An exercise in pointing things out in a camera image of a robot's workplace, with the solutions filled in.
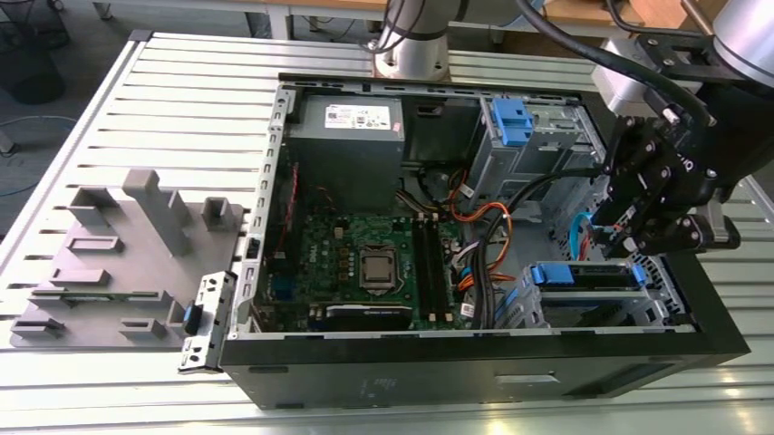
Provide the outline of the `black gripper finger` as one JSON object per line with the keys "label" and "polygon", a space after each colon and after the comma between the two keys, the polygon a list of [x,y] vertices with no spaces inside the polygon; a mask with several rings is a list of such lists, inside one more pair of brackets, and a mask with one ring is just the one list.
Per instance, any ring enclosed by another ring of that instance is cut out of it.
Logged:
{"label": "black gripper finger", "polygon": [[625,117],[617,122],[603,164],[609,176],[607,197],[599,204],[603,226],[618,223],[631,208],[638,227],[683,213],[677,152],[682,138],[681,121]]}
{"label": "black gripper finger", "polygon": [[646,227],[623,240],[627,252],[659,256],[673,252],[703,252],[709,243],[709,223],[705,216],[689,214],[665,223],[663,227]]}

